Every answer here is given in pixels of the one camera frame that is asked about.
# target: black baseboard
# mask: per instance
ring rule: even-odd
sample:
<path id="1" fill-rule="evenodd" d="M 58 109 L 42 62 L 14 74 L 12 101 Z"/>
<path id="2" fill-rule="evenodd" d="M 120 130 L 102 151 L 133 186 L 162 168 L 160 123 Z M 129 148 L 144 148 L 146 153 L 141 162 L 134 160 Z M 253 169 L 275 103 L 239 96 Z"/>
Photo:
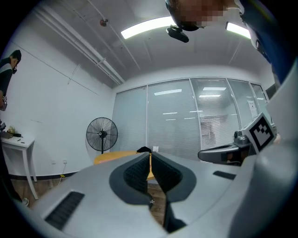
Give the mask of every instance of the black baseboard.
<path id="1" fill-rule="evenodd" d="M 73 174 L 75 174 L 76 172 L 73 172 L 73 173 L 66 173 L 64 174 L 65 177 L 70 177 L 72 176 Z M 10 174 L 9 175 L 10 179 L 15 179 L 15 180 L 27 180 L 27 177 L 26 176 L 21 176 L 21 175 L 13 175 L 13 174 Z M 57 175 L 47 175 L 47 176 L 36 176 L 36 179 L 37 180 L 49 180 L 49 179 L 60 179 L 60 175 L 57 174 Z"/>

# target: window blind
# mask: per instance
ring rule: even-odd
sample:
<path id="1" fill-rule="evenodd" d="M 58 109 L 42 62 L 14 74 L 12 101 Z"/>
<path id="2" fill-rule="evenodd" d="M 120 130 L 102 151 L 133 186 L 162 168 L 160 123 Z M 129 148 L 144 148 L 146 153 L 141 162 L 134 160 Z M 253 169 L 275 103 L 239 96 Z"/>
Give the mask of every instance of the window blind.
<path id="1" fill-rule="evenodd" d="M 146 87 L 116 95 L 113 122 L 118 139 L 111 151 L 136 151 L 145 146 L 146 98 Z"/>
<path id="2" fill-rule="evenodd" d="M 244 128 L 260 112 L 248 82 L 228 79 L 238 104 L 241 125 Z"/>
<path id="3" fill-rule="evenodd" d="M 191 80 L 200 114 L 202 149 L 233 143 L 238 114 L 225 79 Z"/>
<path id="4" fill-rule="evenodd" d="M 148 147 L 198 160 L 199 123 L 188 80 L 148 87 Z"/>
<path id="5" fill-rule="evenodd" d="M 265 117 L 268 119 L 268 121 L 271 123 L 271 116 L 266 110 L 267 100 L 265 97 L 265 94 L 262 90 L 262 87 L 259 85 L 251 84 L 253 90 L 255 91 L 255 95 L 257 97 L 257 103 L 259 104 L 260 110 L 262 113 L 264 113 Z"/>

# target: orange table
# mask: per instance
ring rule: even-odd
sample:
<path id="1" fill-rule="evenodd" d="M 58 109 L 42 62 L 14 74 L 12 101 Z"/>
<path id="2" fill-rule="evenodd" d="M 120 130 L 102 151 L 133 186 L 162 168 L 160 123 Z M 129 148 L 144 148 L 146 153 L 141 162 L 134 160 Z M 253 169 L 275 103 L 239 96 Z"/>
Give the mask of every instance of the orange table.
<path id="1" fill-rule="evenodd" d="M 97 165 L 97 164 L 108 162 L 110 160 L 120 159 L 123 156 L 134 155 L 134 154 L 136 154 L 136 151 L 116 151 L 116 152 L 104 153 L 97 156 L 94 159 L 94 164 Z M 150 173 L 147 177 L 147 180 L 151 180 L 151 179 L 154 179 L 154 175 L 151 170 L 151 154 L 150 154 Z"/>

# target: ceiling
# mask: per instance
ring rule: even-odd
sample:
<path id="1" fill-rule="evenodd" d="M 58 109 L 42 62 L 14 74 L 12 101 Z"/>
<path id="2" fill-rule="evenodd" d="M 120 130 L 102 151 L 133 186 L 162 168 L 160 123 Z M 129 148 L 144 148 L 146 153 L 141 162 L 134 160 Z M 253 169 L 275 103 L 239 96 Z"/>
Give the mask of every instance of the ceiling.
<path id="1" fill-rule="evenodd" d="M 164 0 L 90 1 L 94 6 L 88 0 L 49 0 L 46 3 L 105 57 L 124 80 L 132 76 L 131 72 L 139 74 L 156 65 L 179 66 L 187 61 L 185 59 L 193 58 L 198 59 L 199 64 L 218 63 L 221 58 L 222 64 L 245 65 L 257 73 L 265 63 L 249 39 L 225 30 L 227 21 L 242 25 L 237 9 L 230 9 L 212 26 L 186 32 L 188 43 L 169 37 L 166 27 L 125 40 L 121 31 L 128 27 L 169 16 Z M 99 24 L 102 16 L 109 20 L 106 27 Z"/>

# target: table leg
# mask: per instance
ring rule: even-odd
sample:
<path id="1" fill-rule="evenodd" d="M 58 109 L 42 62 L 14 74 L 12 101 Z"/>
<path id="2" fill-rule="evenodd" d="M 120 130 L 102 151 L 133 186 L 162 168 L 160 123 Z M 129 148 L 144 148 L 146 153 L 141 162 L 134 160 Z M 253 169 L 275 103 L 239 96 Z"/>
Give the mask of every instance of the table leg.
<path id="1" fill-rule="evenodd" d="M 34 182 L 37 182 L 32 154 L 33 154 L 33 144 L 30 146 L 30 158 L 29 158 L 29 160 L 30 160 L 31 173 L 32 173 Z"/>
<path id="2" fill-rule="evenodd" d="M 36 191 L 34 189 L 34 186 L 33 186 L 32 180 L 31 180 L 31 176 L 30 176 L 30 172 L 29 172 L 28 159 L 27 159 L 27 150 L 23 150 L 23 161 L 24 161 L 24 167 L 25 167 L 25 172 L 26 172 L 28 183 L 29 183 L 29 187 L 31 189 L 31 192 L 32 192 L 34 198 L 37 200 L 38 196 L 37 196 Z"/>

